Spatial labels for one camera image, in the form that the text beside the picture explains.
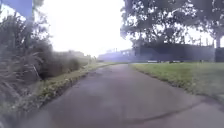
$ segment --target grass verge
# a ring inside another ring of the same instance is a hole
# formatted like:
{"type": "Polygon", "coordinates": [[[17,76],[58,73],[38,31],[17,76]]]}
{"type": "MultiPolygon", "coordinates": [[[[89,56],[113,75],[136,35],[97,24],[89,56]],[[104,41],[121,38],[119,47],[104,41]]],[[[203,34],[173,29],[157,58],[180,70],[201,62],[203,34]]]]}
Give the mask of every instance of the grass verge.
{"type": "Polygon", "coordinates": [[[4,105],[1,108],[4,112],[1,113],[3,113],[2,115],[4,115],[5,118],[10,120],[10,123],[16,124],[21,117],[29,117],[31,114],[37,112],[39,108],[43,107],[54,98],[62,95],[63,92],[73,86],[78,80],[85,77],[90,71],[114,64],[118,63],[90,64],[77,71],[38,82],[38,88],[33,94],[21,99],[13,106],[4,105]]]}
{"type": "Polygon", "coordinates": [[[193,94],[207,95],[218,99],[224,94],[223,63],[145,63],[132,64],[132,66],[143,73],[167,81],[175,87],[184,88],[193,94]]]}

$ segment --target green grass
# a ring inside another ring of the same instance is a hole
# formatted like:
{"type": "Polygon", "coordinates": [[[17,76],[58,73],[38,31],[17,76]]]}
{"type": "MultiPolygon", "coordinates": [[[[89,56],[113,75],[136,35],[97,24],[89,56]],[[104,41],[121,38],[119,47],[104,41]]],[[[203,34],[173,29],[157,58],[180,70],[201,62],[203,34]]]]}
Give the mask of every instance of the green grass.
{"type": "Polygon", "coordinates": [[[224,94],[223,63],[132,64],[137,70],[194,94],[224,94]]]}

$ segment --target tree canopy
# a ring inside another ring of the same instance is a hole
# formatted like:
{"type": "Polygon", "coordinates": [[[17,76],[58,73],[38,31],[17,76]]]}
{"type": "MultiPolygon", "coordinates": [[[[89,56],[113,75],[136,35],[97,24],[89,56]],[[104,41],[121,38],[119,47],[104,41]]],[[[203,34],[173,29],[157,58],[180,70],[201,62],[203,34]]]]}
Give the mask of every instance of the tree canopy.
{"type": "Polygon", "coordinates": [[[220,47],[222,0],[124,0],[121,35],[135,45],[183,43],[189,28],[209,32],[220,47]]]}

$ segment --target blue sign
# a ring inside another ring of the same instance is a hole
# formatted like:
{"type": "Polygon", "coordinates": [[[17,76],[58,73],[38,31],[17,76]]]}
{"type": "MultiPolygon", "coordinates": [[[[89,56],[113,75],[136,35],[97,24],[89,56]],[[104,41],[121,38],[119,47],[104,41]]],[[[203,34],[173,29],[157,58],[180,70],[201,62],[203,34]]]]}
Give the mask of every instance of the blue sign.
{"type": "Polygon", "coordinates": [[[32,16],[32,0],[2,0],[2,2],[26,18],[32,16]]]}

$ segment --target bright sky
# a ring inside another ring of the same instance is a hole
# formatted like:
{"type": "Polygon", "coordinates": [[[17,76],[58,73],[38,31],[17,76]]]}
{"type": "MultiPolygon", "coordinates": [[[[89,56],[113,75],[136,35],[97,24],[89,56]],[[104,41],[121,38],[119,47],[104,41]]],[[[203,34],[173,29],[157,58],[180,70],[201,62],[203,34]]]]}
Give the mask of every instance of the bright sky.
{"type": "Polygon", "coordinates": [[[99,55],[108,49],[131,48],[120,37],[122,0],[45,0],[52,43],[57,51],[99,55]]]}

